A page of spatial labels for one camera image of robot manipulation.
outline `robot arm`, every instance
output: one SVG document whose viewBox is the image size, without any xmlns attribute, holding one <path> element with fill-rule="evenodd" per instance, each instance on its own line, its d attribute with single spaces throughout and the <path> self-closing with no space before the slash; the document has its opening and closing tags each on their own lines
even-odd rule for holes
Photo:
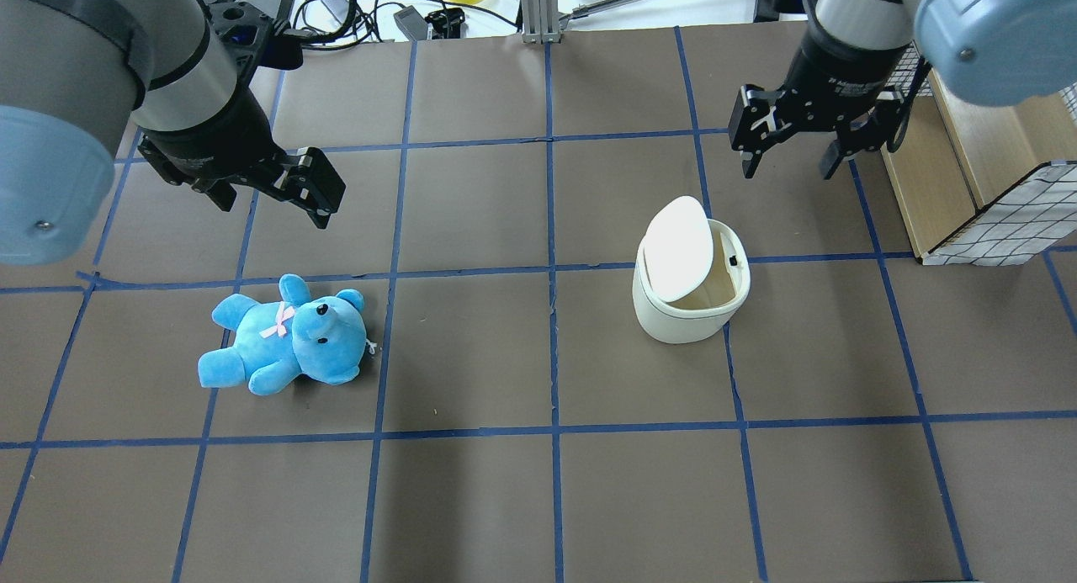
<svg viewBox="0 0 1077 583">
<path fill-rule="evenodd" d="M 886 82 L 915 38 L 959 97 L 1012 106 L 1077 80 L 1077 0 L 802 0 L 808 31 L 784 84 L 743 85 L 729 121 L 744 177 L 763 154 L 800 131 L 835 131 L 820 162 L 829 178 L 857 152 L 894 138 L 911 100 Z M 911 98 L 915 93 L 912 88 Z"/>
<path fill-rule="evenodd" d="M 300 65 L 292 2 L 0 0 L 0 264 L 79 248 L 128 119 L 165 181 L 222 210 L 250 185 L 325 227 L 344 182 L 321 151 L 278 147 L 249 88 L 260 65 Z"/>
</svg>

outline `wooden board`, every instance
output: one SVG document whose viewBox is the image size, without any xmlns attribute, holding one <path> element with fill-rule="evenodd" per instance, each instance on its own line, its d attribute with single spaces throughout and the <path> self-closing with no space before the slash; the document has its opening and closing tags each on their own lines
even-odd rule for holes
<svg viewBox="0 0 1077 583">
<path fill-rule="evenodd" d="M 917 98 L 905 142 L 893 154 L 884 148 L 883 162 L 918 258 L 976 216 L 934 98 Z"/>
<path fill-rule="evenodd" d="M 934 71 L 931 80 L 978 209 L 1035 166 L 1077 158 L 1077 127 L 1061 95 L 1033 97 L 1012 108 L 984 108 L 959 99 Z"/>
</svg>

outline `plush toy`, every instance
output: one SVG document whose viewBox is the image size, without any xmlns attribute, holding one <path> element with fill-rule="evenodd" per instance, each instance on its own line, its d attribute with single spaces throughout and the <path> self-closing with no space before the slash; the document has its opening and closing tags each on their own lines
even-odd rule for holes
<svg viewBox="0 0 1077 583">
<path fill-rule="evenodd" d="M 249 381 L 251 392 L 269 395 L 300 374 L 330 385 L 359 375 L 366 351 L 363 295 L 345 289 L 336 296 L 311 300 L 307 283 L 294 274 L 280 279 L 278 303 L 229 295 L 213 308 L 213 321 L 235 331 L 232 347 L 202 355 L 198 379 L 206 388 Z"/>
</svg>

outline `white trash bin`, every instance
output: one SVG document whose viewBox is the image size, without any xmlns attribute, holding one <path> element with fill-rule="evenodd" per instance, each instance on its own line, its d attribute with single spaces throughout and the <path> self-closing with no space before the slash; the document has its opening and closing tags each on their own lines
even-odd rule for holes
<svg viewBox="0 0 1077 583">
<path fill-rule="evenodd" d="M 655 217 L 640 242 L 632 304 L 652 337 L 686 344 L 717 333 L 744 303 L 751 284 L 737 234 L 707 219 L 698 200 L 682 196 Z"/>
</svg>

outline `teddy bear head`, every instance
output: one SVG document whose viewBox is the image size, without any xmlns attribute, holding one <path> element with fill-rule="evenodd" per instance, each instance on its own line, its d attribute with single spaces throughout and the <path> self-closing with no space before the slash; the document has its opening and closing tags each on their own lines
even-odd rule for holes
<svg viewBox="0 0 1077 583">
<path fill-rule="evenodd" d="M 363 296 L 353 289 L 296 308 L 292 349 L 305 375 L 334 385 L 359 375 L 359 361 L 366 351 L 362 309 Z"/>
</svg>

